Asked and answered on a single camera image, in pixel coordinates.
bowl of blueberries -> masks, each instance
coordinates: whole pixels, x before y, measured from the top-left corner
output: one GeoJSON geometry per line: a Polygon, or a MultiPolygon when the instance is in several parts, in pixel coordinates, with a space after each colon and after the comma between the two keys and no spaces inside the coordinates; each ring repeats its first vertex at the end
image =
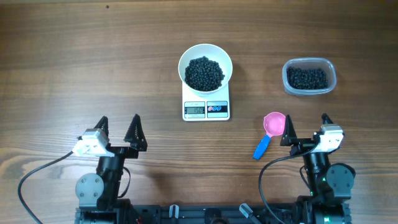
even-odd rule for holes
{"type": "Polygon", "coordinates": [[[221,47],[198,44],[181,56],[178,73],[192,92],[206,96],[228,84],[232,75],[232,61],[221,47]]]}
{"type": "Polygon", "coordinates": [[[336,84],[333,64],[325,58],[295,58],[282,69],[285,91],[292,95],[318,95],[332,91],[336,84]]]}

wooden table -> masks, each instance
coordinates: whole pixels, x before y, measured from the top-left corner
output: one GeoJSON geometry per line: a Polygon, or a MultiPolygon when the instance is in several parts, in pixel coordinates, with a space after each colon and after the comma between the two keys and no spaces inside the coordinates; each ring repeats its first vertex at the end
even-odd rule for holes
{"type": "MultiPolygon", "coordinates": [[[[148,1],[0,6],[0,220],[33,223],[17,197],[28,171],[72,149],[106,115],[122,144],[141,115],[148,151],[126,161],[133,204],[261,204],[260,169],[290,148],[264,136],[262,118],[290,114],[301,138],[328,113],[346,137],[331,162],[357,171],[349,201],[354,223],[398,219],[398,15],[394,1],[148,1]],[[234,71],[231,119],[182,120],[181,54],[199,43],[225,49],[234,71]],[[284,92],[283,64],[325,57],[338,84],[321,96],[284,92]]],[[[44,223],[71,223],[75,184],[97,159],[76,156],[34,174],[23,186],[44,223]]],[[[270,202],[308,195],[302,159],[271,166],[270,202]]],[[[127,177],[122,180],[123,189],[127,177]]]]}

blue handle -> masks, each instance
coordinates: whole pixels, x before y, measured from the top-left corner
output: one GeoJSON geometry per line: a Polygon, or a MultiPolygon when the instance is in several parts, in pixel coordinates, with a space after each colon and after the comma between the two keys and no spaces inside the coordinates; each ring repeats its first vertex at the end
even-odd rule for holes
{"type": "Polygon", "coordinates": [[[263,153],[267,150],[269,141],[271,140],[271,137],[268,135],[264,136],[264,138],[261,140],[260,144],[257,146],[257,149],[254,151],[253,159],[259,160],[263,153]]]}

white bowl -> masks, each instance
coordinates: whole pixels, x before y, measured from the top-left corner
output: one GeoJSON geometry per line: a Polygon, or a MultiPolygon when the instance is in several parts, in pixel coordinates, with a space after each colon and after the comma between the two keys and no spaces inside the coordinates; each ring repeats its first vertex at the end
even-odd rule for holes
{"type": "Polygon", "coordinates": [[[180,74],[181,81],[183,85],[186,85],[192,92],[199,96],[206,96],[217,92],[226,86],[231,79],[232,76],[232,61],[229,55],[218,46],[213,44],[198,44],[191,48],[189,48],[180,58],[180,62],[178,63],[178,73],[180,74]],[[225,75],[224,79],[221,81],[221,86],[213,91],[199,91],[194,90],[189,87],[188,84],[185,83],[185,68],[188,67],[189,61],[192,59],[200,58],[206,56],[209,60],[218,62],[220,68],[223,71],[223,75],[225,75]]]}

pink measuring cup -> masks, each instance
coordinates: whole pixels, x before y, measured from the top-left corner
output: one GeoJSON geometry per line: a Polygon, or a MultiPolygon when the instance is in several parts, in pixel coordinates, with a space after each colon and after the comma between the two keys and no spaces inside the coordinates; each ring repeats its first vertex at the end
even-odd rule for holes
{"type": "Polygon", "coordinates": [[[264,129],[266,136],[261,140],[257,149],[254,151],[253,158],[260,159],[267,150],[271,137],[278,136],[284,133],[285,130],[285,115],[280,112],[272,112],[264,117],[264,129]]]}

